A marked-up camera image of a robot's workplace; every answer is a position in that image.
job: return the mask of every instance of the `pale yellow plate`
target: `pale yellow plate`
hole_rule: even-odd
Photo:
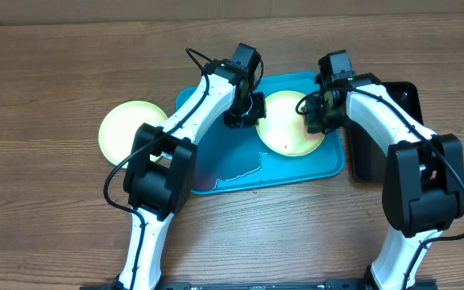
[[[307,133],[303,116],[295,111],[304,96],[295,91],[280,91],[266,98],[266,118],[259,119],[257,133],[266,146],[279,154],[303,156],[323,142],[322,133]]]
[[[158,126],[167,118],[158,106],[147,101],[129,101],[115,107],[100,126],[98,141],[101,153],[113,165],[119,164],[131,153],[135,132],[143,123]],[[159,159],[150,155],[152,161]]]

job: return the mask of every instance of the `blue tray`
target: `blue tray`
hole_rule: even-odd
[[[264,77],[257,88],[265,97],[281,90],[311,93],[319,89],[312,72],[296,72]],[[189,87],[176,98],[178,110],[193,94]],[[321,145],[300,157],[273,152],[261,141],[254,127],[230,129],[219,117],[198,143],[193,192],[225,193],[256,189],[304,180],[336,176],[345,164],[345,154],[337,131],[326,135]]]

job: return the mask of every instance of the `wooden table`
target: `wooden table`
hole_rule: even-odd
[[[258,48],[268,76],[317,71],[347,49],[359,73],[414,83],[425,124],[464,146],[464,14],[0,27],[0,289],[77,289],[122,270],[131,217],[102,196],[102,119],[130,100],[172,114],[199,78],[185,47],[221,59],[239,42]],[[334,178],[191,196],[169,230],[164,278],[360,277],[387,221],[381,186],[352,180],[345,149]],[[126,203],[121,178],[111,195]],[[462,231],[464,218],[445,235]],[[418,276],[464,289],[464,240],[433,246]]]

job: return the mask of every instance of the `wooden tabletop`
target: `wooden tabletop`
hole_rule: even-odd
[[[172,114],[199,79],[184,49],[221,59],[239,42],[268,76],[317,71],[346,49],[357,72],[414,83],[425,125],[464,148],[464,14],[0,27],[0,289],[77,289],[122,270],[131,217],[102,196],[102,119],[130,100]],[[334,178],[192,195],[168,232],[165,280],[361,277],[387,221],[381,185],[352,180],[342,136],[347,165]],[[111,195],[126,203],[122,174]],[[464,218],[444,235],[462,231]],[[464,289],[464,240],[435,244],[418,276]]]

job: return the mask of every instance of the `wood grain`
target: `wood grain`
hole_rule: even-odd
[[[268,76],[317,71],[345,48],[356,71],[414,83],[425,124],[464,146],[464,14],[0,27],[0,289],[77,289],[122,270],[131,219],[102,197],[102,119],[129,100],[172,114],[199,78],[184,48],[226,58],[238,42],[259,49]],[[342,137],[334,178],[192,196],[168,234],[165,280],[360,277],[387,222],[380,185],[350,177]],[[111,194],[126,203],[121,178]],[[464,218],[448,234],[463,230]],[[464,289],[464,241],[434,245],[419,277]]]

